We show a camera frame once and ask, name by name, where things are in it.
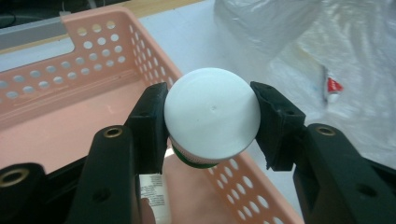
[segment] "plastic bag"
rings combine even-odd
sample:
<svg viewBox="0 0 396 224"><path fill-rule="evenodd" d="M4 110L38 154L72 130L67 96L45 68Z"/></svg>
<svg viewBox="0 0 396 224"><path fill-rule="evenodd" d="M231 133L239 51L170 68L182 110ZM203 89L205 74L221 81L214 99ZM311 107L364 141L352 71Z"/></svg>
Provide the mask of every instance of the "plastic bag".
<svg viewBox="0 0 396 224"><path fill-rule="evenodd" d="M396 168L396 3L217 1L215 19L246 81L276 87L366 158ZM326 67L344 90L323 98Z"/></svg>

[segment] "bottle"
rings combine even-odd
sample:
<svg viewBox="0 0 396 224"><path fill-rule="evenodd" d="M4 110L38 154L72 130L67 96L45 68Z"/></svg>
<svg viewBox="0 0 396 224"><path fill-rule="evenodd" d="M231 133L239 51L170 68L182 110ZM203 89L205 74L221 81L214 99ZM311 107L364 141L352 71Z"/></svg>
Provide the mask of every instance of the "bottle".
<svg viewBox="0 0 396 224"><path fill-rule="evenodd" d="M164 118L175 154L194 168L209 168L241 153L260 128L259 101L238 75L202 68L170 89Z"/></svg>
<svg viewBox="0 0 396 224"><path fill-rule="evenodd" d="M171 224L166 181L163 175L140 175L141 198L148 198L156 224Z"/></svg>

